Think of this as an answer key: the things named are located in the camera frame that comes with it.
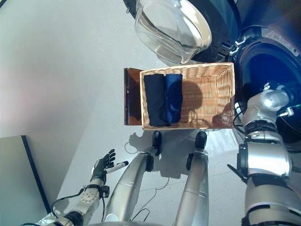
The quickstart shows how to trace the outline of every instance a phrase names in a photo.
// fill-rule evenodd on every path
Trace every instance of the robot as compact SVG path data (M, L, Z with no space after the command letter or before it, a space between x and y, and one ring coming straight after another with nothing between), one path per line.
M294 170L293 162L276 128L280 109L291 112L298 93L285 86L264 91L249 99L241 119L245 129L244 144L239 146L237 168L230 165L246 184L245 217L242 226L300 226L301 199L288 185ZM160 226L146 222L130 221L138 200L145 171L152 171L153 156L161 152L161 133L153 134L153 149L140 152L129 164L105 209L103 220L95 226ZM176 226L208 225L208 154L205 150L206 133L199 132L195 150L188 156L189 170L181 203L178 208ZM128 162L114 165L114 150L98 160L93 167L90 185L83 189L79 203L51 226L87 225L99 200L109 196L105 186L106 174L118 170Z

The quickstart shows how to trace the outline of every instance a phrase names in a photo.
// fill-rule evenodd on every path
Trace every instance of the washing machine door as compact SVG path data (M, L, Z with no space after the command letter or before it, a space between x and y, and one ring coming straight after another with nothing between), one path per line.
M124 0L140 40L160 58L184 64L225 61L240 37L234 0Z
M241 110L260 93L267 82L288 87L294 96L294 115L278 112L277 129L286 143L301 140L301 52L281 33L264 26L251 26L243 33L244 43L233 54L236 101Z

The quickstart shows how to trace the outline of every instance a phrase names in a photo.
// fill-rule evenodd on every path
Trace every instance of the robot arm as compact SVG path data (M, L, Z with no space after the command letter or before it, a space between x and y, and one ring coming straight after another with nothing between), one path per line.
M292 160L276 128L277 111L292 100L279 86L248 101L242 118L245 141L234 170L247 184L243 226L301 225L301 200L287 185Z
M128 165L128 162L121 162L114 165L114 149L106 154L102 159L96 161L92 168L90 184L85 187L76 206L64 217L58 218L50 226L82 226L87 225L99 206L101 198L109 197L110 188L104 186L106 174L112 173Z

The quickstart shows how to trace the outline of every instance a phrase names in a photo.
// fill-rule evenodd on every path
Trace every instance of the wicker basket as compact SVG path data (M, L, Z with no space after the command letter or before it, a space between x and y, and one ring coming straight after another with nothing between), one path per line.
M182 74L181 119L171 126L150 126L144 86L149 74ZM235 82L233 63L174 66L140 72L143 129L223 129L232 128Z

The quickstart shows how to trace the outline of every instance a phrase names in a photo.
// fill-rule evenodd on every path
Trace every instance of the folded navy blue cloth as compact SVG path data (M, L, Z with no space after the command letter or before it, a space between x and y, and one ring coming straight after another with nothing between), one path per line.
M168 126L169 123L166 118L166 89L164 75L145 75L144 85L150 125Z
M167 74L165 76L166 87L166 116L168 123L180 121L182 109L182 75Z

